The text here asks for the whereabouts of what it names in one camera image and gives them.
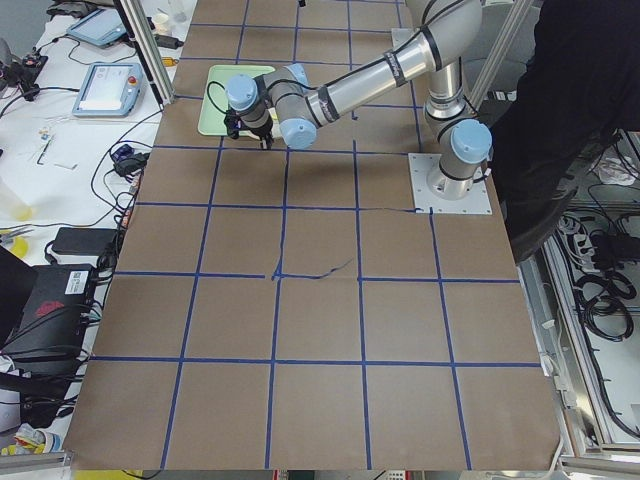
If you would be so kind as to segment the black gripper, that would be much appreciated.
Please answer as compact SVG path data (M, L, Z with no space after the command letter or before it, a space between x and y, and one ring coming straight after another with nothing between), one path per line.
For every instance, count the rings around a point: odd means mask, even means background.
M252 134L256 135L260 139L260 148L262 150L272 149L273 121L271 117L251 122L244 120L244 124Z

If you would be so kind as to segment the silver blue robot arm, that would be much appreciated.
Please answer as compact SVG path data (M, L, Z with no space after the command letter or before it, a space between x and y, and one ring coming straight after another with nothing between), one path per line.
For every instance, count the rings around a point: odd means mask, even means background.
M460 0L409 1L406 6L414 25L407 40L320 86L309 85L299 64L257 77L233 76L224 87L227 136L249 131L270 148L277 128L289 148L307 149L320 128L425 75L424 115L441 147L427 185L444 200L467 196L492 147L487 126L471 116L462 72L462 55L481 27L482 5Z

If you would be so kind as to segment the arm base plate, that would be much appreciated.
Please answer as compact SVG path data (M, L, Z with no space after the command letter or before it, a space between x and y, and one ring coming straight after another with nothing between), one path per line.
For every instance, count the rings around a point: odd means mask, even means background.
M492 207L480 165L464 180L447 177L440 154L408 155L413 209L421 214L491 215Z

